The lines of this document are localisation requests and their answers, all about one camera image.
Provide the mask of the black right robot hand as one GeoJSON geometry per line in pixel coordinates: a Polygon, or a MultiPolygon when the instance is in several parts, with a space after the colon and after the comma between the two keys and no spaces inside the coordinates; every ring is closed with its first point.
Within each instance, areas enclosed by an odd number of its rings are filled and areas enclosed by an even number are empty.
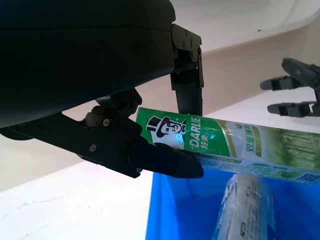
{"type": "Polygon", "coordinates": [[[306,64],[287,57],[282,60],[281,66],[287,75],[262,81],[259,85],[260,89],[282,91],[309,87],[314,91],[315,101],[271,104],[267,107],[267,111],[271,114],[286,117],[319,117],[320,67],[315,64],[306,64]]]}

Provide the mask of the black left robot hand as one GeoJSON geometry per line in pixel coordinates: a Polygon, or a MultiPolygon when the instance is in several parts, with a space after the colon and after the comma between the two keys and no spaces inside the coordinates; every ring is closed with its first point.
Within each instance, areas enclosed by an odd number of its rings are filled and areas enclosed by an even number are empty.
{"type": "Polygon", "coordinates": [[[181,114],[203,114],[202,39],[168,0],[3,0],[0,133],[137,178],[198,179],[194,156],[149,143],[136,87],[170,75],[181,114]]]}

